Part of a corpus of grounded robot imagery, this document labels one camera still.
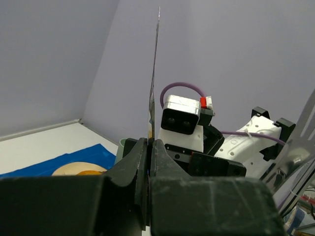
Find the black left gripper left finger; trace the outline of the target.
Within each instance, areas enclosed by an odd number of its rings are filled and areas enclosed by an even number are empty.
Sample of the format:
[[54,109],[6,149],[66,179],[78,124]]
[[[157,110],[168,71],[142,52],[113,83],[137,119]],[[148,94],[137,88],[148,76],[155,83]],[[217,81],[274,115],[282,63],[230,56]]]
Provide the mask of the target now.
[[148,141],[101,175],[0,181],[3,236],[139,236],[146,228]]

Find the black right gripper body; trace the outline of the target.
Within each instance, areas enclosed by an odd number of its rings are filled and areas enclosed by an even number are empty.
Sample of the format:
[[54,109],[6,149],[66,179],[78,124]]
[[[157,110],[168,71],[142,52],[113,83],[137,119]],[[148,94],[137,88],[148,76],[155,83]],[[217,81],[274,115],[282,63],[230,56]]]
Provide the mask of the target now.
[[217,157],[223,142],[223,134],[210,124],[197,125],[190,135],[164,130],[168,155],[190,176],[244,177],[242,163]]

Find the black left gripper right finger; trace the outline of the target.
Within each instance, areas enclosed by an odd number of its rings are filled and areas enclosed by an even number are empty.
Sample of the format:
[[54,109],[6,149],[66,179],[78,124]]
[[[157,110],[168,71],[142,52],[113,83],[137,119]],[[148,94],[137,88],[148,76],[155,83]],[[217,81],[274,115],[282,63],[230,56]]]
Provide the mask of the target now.
[[153,143],[150,229],[154,236],[284,236],[273,196],[260,180],[191,177]]

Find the metal serving tongs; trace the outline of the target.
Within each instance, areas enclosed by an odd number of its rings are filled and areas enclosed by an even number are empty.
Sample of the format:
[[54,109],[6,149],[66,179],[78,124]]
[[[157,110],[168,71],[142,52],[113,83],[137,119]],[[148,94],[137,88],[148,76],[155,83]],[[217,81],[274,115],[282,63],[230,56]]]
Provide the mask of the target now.
[[157,46],[158,46],[158,33],[159,33],[159,22],[160,22],[160,7],[158,8],[157,15],[157,26],[155,34],[155,49],[154,49],[154,60],[153,60],[153,71],[149,94],[149,111],[148,111],[148,142],[153,143],[155,139],[155,68],[156,68],[156,57],[157,57]]

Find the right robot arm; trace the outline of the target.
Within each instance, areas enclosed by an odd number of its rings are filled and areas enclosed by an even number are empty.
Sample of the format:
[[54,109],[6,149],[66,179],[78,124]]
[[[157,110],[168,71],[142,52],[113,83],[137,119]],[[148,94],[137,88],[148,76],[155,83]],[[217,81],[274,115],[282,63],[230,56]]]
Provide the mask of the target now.
[[273,167],[295,123],[270,119],[255,107],[250,121],[238,131],[219,131],[211,125],[214,113],[202,109],[192,134],[160,129],[158,138],[167,153],[189,175],[264,177]]

